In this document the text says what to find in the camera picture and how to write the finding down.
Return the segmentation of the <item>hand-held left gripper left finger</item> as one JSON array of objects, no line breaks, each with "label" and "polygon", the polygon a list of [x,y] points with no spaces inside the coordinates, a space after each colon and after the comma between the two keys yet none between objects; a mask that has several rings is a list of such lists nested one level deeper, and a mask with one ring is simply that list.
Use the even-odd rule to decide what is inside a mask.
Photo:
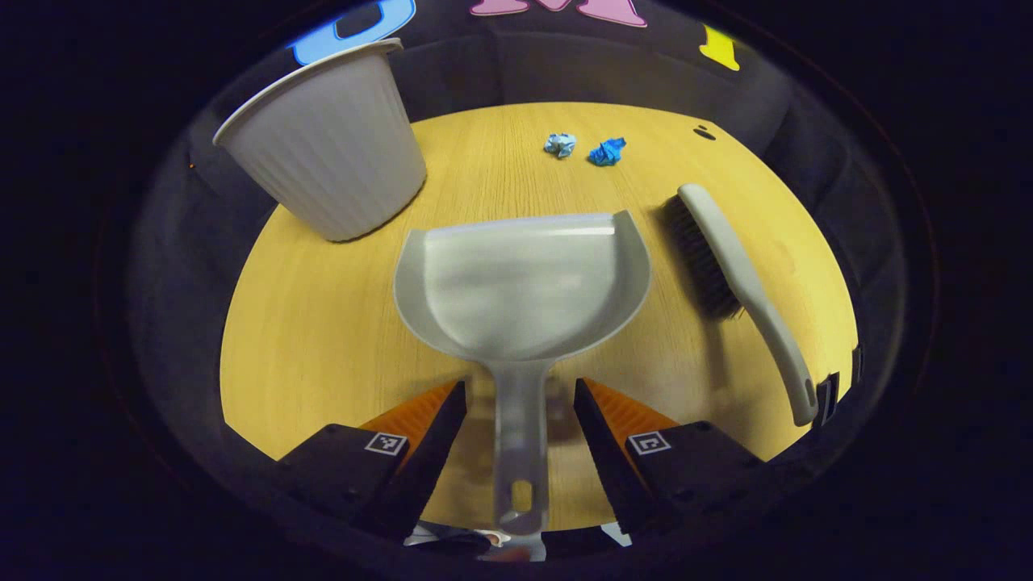
[{"label": "hand-held left gripper left finger", "polygon": [[453,380],[358,427],[325,425],[277,462],[277,484],[326,517],[403,540],[416,528],[466,416],[466,384]]}]

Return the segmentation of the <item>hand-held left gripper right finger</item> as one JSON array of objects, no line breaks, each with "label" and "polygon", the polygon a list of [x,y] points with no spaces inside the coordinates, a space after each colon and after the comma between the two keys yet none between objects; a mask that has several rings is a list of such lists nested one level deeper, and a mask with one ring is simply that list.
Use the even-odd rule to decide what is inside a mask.
[{"label": "hand-held left gripper right finger", "polygon": [[763,461],[708,420],[680,424],[590,378],[573,409],[621,532],[711,533],[763,506]]}]

